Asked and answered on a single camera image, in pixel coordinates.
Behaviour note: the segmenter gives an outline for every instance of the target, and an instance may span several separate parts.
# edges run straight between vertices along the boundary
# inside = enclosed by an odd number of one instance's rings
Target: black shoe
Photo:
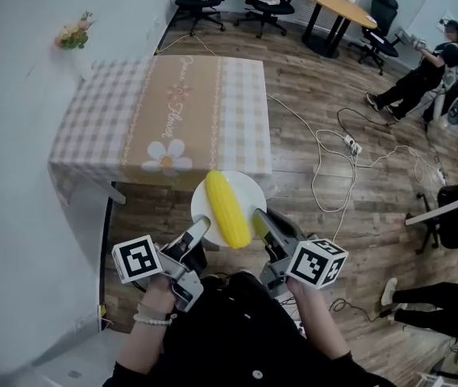
[[[387,111],[393,116],[394,119],[396,119],[396,122],[399,122],[401,119],[399,119],[395,113],[393,112],[392,106],[385,106]]]
[[[377,107],[377,96],[375,94],[372,94],[370,92],[367,92],[365,94],[365,100],[367,103],[374,108],[376,112],[380,111],[380,108]]]

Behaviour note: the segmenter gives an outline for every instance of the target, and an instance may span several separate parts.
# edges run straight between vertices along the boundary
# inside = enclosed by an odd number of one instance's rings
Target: table leg
[[[338,57],[338,54],[336,54],[336,56],[333,56],[333,55],[335,54],[336,48],[338,47],[342,37],[344,37],[344,33],[348,29],[349,24],[351,24],[351,20],[345,19],[343,21],[342,27],[340,28],[338,35],[336,35],[336,37],[331,42],[331,46],[329,47],[329,49],[327,49],[327,54],[326,54],[327,57]]]
[[[319,54],[320,56],[330,57],[331,59],[336,59],[339,56],[339,53],[336,50],[336,48],[339,45],[339,42],[341,41],[342,36],[344,36],[345,31],[348,29],[349,23],[351,23],[351,21],[345,19],[342,23],[342,20],[343,20],[342,16],[338,16],[326,39],[324,39],[320,35],[311,35],[311,30],[313,29],[314,21],[317,19],[317,16],[319,15],[319,11],[320,11],[320,9],[319,10],[317,9],[318,7],[315,7],[314,14],[311,16],[310,23],[308,24],[308,27],[306,28],[306,31],[304,35],[302,36],[302,42],[306,46],[308,46],[309,49]]]
[[[306,28],[306,31],[304,32],[304,35],[302,35],[302,41],[308,41],[311,36],[311,31],[313,30],[313,26],[315,25],[315,22],[317,21],[317,18],[320,13],[320,9],[323,7],[320,4],[317,4],[313,10],[313,14],[311,15],[310,22],[308,23],[308,27]]]
[[[98,185],[100,188],[105,190],[107,194],[109,195],[109,198],[111,198],[113,201],[120,205],[125,205],[125,202],[127,199],[125,196],[119,192],[113,185],[111,185],[107,181],[96,181],[94,179],[91,180],[95,185]]]
[[[336,31],[339,30],[339,26],[342,23],[343,19],[344,18],[342,16],[339,16],[339,17],[336,18],[335,24],[333,24],[333,28],[329,32],[329,36],[326,39],[327,44],[329,44],[333,40],[333,38],[335,37]]]

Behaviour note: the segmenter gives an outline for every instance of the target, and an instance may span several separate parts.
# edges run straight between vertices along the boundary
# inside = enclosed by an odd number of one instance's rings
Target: wooden round table
[[[375,29],[377,24],[368,19],[370,14],[358,7],[356,4],[352,4],[347,0],[311,0],[316,4],[313,14],[311,15],[308,27],[302,35],[302,42],[308,46],[315,53],[321,56],[330,57],[335,59],[339,56],[338,47],[345,31],[348,29],[351,22],[358,23],[363,27],[369,29]],[[331,29],[329,36],[324,39],[319,35],[311,35],[313,26],[317,21],[317,18],[322,7],[327,7],[329,10],[333,10],[338,17],[336,18],[335,24]]]

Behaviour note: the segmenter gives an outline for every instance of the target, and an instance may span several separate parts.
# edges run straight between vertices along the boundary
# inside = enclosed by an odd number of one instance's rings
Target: yellow corn cob
[[[223,173],[211,171],[207,174],[206,191],[223,238],[233,249],[247,247],[252,240],[251,231],[238,199]]]

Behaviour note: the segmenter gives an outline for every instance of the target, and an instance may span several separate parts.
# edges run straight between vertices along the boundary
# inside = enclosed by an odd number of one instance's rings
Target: white cable
[[[178,41],[184,39],[185,37],[189,37],[189,35],[183,35],[182,37],[180,37],[179,39],[177,39],[176,41],[174,41],[173,43],[171,43],[170,45],[168,45],[166,48],[160,50],[160,51],[157,51],[157,53],[161,53],[161,52],[164,52],[165,50],[169,49],[171,46],[173,46],[175,43],[177,43]],[[204,48],[213,54],[213,56],[216,56],[218,57],[218,55],[213,52],[212,50],[210,50],[205,44],[204,42],[202,42],[196,35],[194,36],[195,39],[197,39],[201,44],[202,46],[204,46]],[[313,179],[311,180],[311,192],[315,198],[315,202],[317,202],[317,206],[319,207],[319,209],[322,211],[322,212],[325,212],[327,214],[333,214],[335,212],[340,212],[342,211],[342,216],[340,217],[340,222],[339,222],[339,225],[338,227],[336,228],[336,232],[335,234],[333,235],[333,242],[335,242],[336,240],[336,236],[338,235],[339,231],[340,231],[340,228],[342,227],[342,223],[343,223],[343,220],[344,220],[344,215],[345,215],[345,212],[346,210],[348,209],[348,206],[349,206],[349,203],[351,202],[351,192],[352,192],[352,188],[354,187],[354,185],[356,184],[356,179],[357,179],[357,169],[358,168],[372,168],[375,164],[377,164],[380,160],[382,159],[386,159],[388,158],[390,155],[392,155],[393,153],[395,153],[399,148],[408,148],[408,152],[414,156],[416,158],[416,161],[415,161],[415,165],[414,165],[414,175],[415,175],[415,179],[417,180],[418,183],[422,183],[424,181],[424,176],[425,174],[427,173],[428,169],[433,169],[435,170],[436,172],[438,172],[438,169],[434,168],[433,166],[429,165],[416,151],[415,149],[413,149],[411,146],[408,146],[408,145],[398,145],[394,148],[394,150],[392,152],[389,152],[387,155],[385,156],[380,156],[379,158],[377,158],[372,164],[370,165],[367,165],[367,164],[358,164],[357,161],[358,161],[358,156],[354,156],[354,159],[353,159],[353,156],[349,157],[347,155],[344,155],[343,153],[340,153],[340,152],[337,152],[337,151],[332,151],[331,149],[328,149],[326,148],[323,143],[320,141],[319,139],[319,133],[320,132],[327,132],[327,133],[331,133],[333,135],[337,135],[338,137],[340,137],[342,140],[344,140],[345,138],[338,132],[335,132],[335,131],[330,131],[328,129],[319,129],[317,130],[316,132],[313,132],[313,130],[311,129],[310,125],[308,124],[308,122],[306,120],[304,120],[301,116],[299,116],[296,112],[294,112],[293,110],[291,110],[287,105],[285,105],[285,103],[281,102],[280,100],[276,99],[274,96],[272,96],[271,94],[267,94],[267,96],[269,98],[271,98],[272,100],[276,101],[277,103],[279,103],[281,106],[283,106],[285,109],[287,109],[289,112],[291,112],[296,118],[298,118],[299,120],[301,120],[301,122],[303,122],[306,127],[308,128],[308,130],[310,131],[310,133],[312,134],[312,136],[314,137],[314,139],[317,141],[317,145],[319,146],[319,165],[317,166],[317,170],[315,171],[315,174],[313,176]],[[338,156],[342,156],[344,157],[345,159],[348,160],[349,164],[351,165],[351,169],[352,169],[352,180],[351,180],[351,186],[349,187],[348,189],[348,192],[346,194],[346,198],[344,200],[344,203],[343,205],[336,209],[336,210],[328,210],[326,208],[324,208],[320,202],[319,202],[319,199],[317,198],[317,194],[315,193],[315,188],[314,188],[314,183],[315,183],[315,179],[317,178],[317,175],[319,174],[319,170],[322,166],[322,162],[323,162],[323,155],[322,155],[322,151],[321,151],[321,148],[324,149],[326,152],[329,152],[329,153],[332,153],[334,155],[338,155]],[[418,167],[418,164],[419,164],[419,161],[422,161],[426,166],[423,168],[423,176],[421,177],[421,179],[418,178],[417,176],[417,167]]]

